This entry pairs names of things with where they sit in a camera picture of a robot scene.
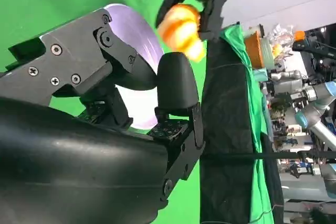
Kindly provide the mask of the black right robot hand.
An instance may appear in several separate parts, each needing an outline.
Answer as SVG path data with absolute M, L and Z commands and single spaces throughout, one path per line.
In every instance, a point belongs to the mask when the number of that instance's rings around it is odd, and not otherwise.
M 154 71 L 107 8 L 10 48 L 1 73 L 1 223 L 151 223 L 205 142 L 190 62 Z

